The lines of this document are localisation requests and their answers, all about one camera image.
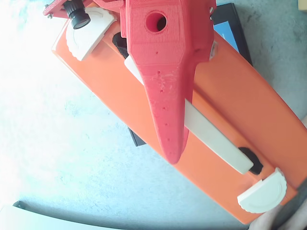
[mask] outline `white semicircular part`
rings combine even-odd
[[[260,180],[237,198],[245,211],[264,213],[279,205],[286,191],[286,178],[280,169],[276,168],[268,178]]]
[[[131,56],[125,60],[125,66],[144,85],[141,74]],[[202,143],[212,150],[241,174],[247,173],[253,162],[242,153],[218,128],[216,128],[201,112],[187,99],[185,101],[184,125]]]
[[[79,61],[83,61],[98,45],[105,32],[117,18],[100,7],[85,8],[91,18],[86,26],[74,30],[71,23],[67,26],[66,41],[69,51]]]

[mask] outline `camera lens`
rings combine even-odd
[[[86,26],[91,21],[90,16],[85,13],[82,0],[66,1],[63,5],[68,17],[71,19],[71,25],[75,30]]]

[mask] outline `gray floor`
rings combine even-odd
[[[233,2],[255,68],[303,118],[307,14],[296,0]],[[1,3],[0,203],[123,229],[244,229],[150,147],[134,147],[125,124],[51,54],[63,20],[43,17],[46,3]]]

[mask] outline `small hole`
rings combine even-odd
[[[162,31],[166,27],[166,17],[160,13],[152,13],[146,18],[146,27],[154,33]]]

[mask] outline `red 3d-printed part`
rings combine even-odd
[[[63,11],[64,2],[55,0],[44,15]],[[213,46],[210,15],[215,0],[94,2],[120,12],[121,35],[141,73],[159,143],[168,161],[177,163],[189,134],[184,127],[185,98],[192,102],[195,68],[209,61]]]

